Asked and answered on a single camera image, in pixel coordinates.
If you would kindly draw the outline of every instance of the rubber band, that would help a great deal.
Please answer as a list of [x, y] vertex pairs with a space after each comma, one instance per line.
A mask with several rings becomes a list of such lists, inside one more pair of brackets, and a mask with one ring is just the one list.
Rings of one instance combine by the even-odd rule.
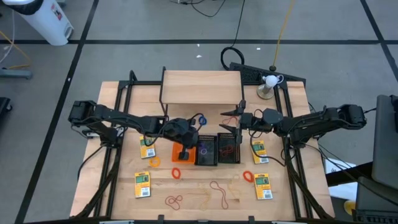
[[[177, 171], [177, 172], [178, 172], [178, 176], [174, 175], [174, 171]], [[179, 179], [179, 178], [181, 177], [181, 171], [180, 171], [180, 169], [174, 167], [174, 168], [172, 169], [172, 176], [173, 176], [174, 179]]]
[[207, 153], [207, 150], [206, 150], [206, 149], [201, 149], [201, 150], [200, 150], [200, 154], [206, 155], [206, 153]]
[[160, 166], [160, 158], [157, 157], [157, 156], [152, 157], [151, 159], [149, 159], [149, 165], [150, 165], [151, 167], [158, 167], [158, 166]]
[[[212, 187], [211, 186], [212, 183], [215, 183], [217, 185], [217, 188]], [[225, 192], [225, 190], [218, 185], [217, 181], [214, 181], [214, 180], [210, 182], [210, 187], [212, 189], [219, 190], [223, 194], [223, 196], [221, 198], [221, 207], [223, 207], [223, 209], [228, 209], [229, 205], [228, 205], [228, 202], [226, 201], [226, 192]]]
[[204, 189], [204, 188], [201, 188], [204, 192], [205, 192], [205, 194], [207, 195], [207, 198], [206, 198], [206, 200], [204, 201], [204, 202], [202, 202], [201, 204], [200, 204], [200, 210], [202, 210], [202, 211], [206, 211], [207, 210], [207, 203], [210, 201], [210, 199], [211, 199], [211, 193], [210, 193], [210, 191], [209, 190], [207, 190], [207, 189]]
[[[233, 196], [234, 198], [236, 198], [236, 199], [239, 199], [239, 198], [240, 198], [240, 196], [241, 196], [241, 191], [238, 190], [238, 189], [233, 189], [233, 188], [232, 188], [232, 183], [233, 183], [234, 180], [239, 181], [240, 178], [241, 178], [241, 177], [240, 177], [238, 174], [235, 174], [235, 175], [233, 175], [232, 179], [229, 181], [229, 184], [228, 184], [228, 190], [231, 192], [232, 196]], [[237, 196], [234, 194], [234, 191], [237, 191], [237, 192], [238, 192], [239, 197], [237, 197]]]
[[229, 154], [234, 152], [234, 147], [229, 144], [229, 145], [227, 145], [225, 147], [222, 147], [220, 149], [220, 151], [221, 151], [221, 156], [222, 157], [227, 157]]
[[244, 178], [247, 182], [249, 182], [249, 183], [253, 183], [253, 182], [254, 182], [254, 176], [253, 176], [252, 172], [250, 172], [250, 171], [244, 171], [244, 172], [243, 172], [243, 178]]
[[231, 122], [232, 119], [235, 119], [235, 125], [238, 127], [239, 121], [238, 121], [238, 118], [235, 117], [235, 116], [232, 116], [232, 117], [229, 117], [229, 118], [224, 119], [224, 120], [222, 121], [222, 123], [225, 124], [225, 125], [227, 125], [227, 124], [229, 124], [229, 123]]
[[[178, 195], [177, 197], [168, 196], [168, 197], [164, 200], [164, 203], [165, 203], [166, 205], [172, 207], [172, 209], [174, 209], [174, 210], [177, 211], [177, 210], [180, 209], [180, 204], [179, 204], [178, 202], [181, 202], [181, 201], [182, 201], [182, 196], [181, 196], [181, 195]], [[178, 208], [174, 208], [174, 207], [172, 206], [172, 204], [177, 204], [177, 205], [178, 205]]]

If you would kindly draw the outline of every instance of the orange phone holder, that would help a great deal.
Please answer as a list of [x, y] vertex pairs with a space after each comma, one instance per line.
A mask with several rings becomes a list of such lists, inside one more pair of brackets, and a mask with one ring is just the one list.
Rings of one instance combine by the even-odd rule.
[[182, 152], [182, 145], [176, 142], [173, 143], [172, 162], [195, 164], [195, 159], [197, 156], [196, 155], [197, 148], [193, 147], [191, 149], [186, 149], [185, 151], [188, 153], [188, 159], [187, 160], [179, 159], [180, 152]]

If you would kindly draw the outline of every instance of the orange object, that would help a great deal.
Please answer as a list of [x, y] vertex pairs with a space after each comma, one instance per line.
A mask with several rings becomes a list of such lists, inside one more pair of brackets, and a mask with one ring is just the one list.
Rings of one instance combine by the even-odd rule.
[[[177, 175], [177, 176], [174, 175], [174, 171], [177, 171], [177, 172], [178, 172], [178, 175]], [[172, 176], [173, 176], [174, 179], [179, 179], [179, 178], [181, 177], [181, 171], [180, 171], [180, 169], [174, 167], [174, 168], [172, 169]]]
[[179, 162], [179, 163], [184, 163], [184, 164], [195, 164], [195, 159], [196, 159], [196, 151], [197, 148], [193, 147], [191, 149], [186, 149], [185, 152], [189, 154], [189, 157], [187, 160], [181, 160], [178, 158], [180, 155], [180, 152], [182, 152], [182, 145], [179, 143], [173, 143], [173, 153], [172, 153], [172, 162]]
[[160, 165], [160, 158], [155, 156], [149, 160], [149, 165], [151, 167], [158, 167]]
[[243, 178], [244, 178], [247, 182], [249, 182], [249, 183], [254, 182], [254, 176], [253, 176], [252, 172], [250, 172], [250, 171], [244, 171], [244, 172], [243, 172]]

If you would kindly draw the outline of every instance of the white paper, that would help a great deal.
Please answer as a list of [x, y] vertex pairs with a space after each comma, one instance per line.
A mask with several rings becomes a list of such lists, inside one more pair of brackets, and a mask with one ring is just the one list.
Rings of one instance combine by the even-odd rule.
[[[346, 169], [345, 167], [348, 167], [344, 162], [336, 160], [336, 159], [330, 159], [331, 161], [333, 161], [336, 164], [341, 165], [342, 169]], [[340, 171], [341, 169], [339, 169], [339, 167], [335, 166], [334, 164], [332, 164], [329, 161], [325, 161], [325, 173], [329, 174], [331, 172], [336, 172], [336, 171]], [[348, 163], [347, 164], [350, 167], [355, 167], [355, 164], [351, 164]], [[330, 196], [332, 197], [337, 197], [337, 198], [343, 198], [343, 199], [347, 199], [347, 200], [352, 200], [352, 201], [356, 201], [356, 191], [358, 188], [358, 183], [357, 182], [353, 182], [353, 183], [348, 183], [348, 184], [340, 184], [334, 187], [329, 187], [329, 193]]]

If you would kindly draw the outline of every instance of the orange ring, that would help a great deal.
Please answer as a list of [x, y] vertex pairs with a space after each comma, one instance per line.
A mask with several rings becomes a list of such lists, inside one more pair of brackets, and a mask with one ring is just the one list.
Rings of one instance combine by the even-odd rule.
[[157, 157], [157, 156], [152, 157], [152, 158], [149, 160], [149, 165], [150, 165], [151, 167], [158, 167], [158, 166], [160, 166], [160, 158]]
[[254, 176], [253, 176], [252, 172], [250, 172], [250, 171], [244, 171], [244, 172], [243, 172], [243, 178], [244, 178], [247, 182], [249, 182], [249, 183], [254, 182]]
[[[177, 172], [178, 172], [178, 176], [174, 175], [174, 171], [177, 171]], [[174, 179], [179, 179], [179, 178], [181, 177], [181, 171], [180, 171], [180, 169], [174, 167], [174, 168], [172, 169], [172, 176], [173, 176]]]

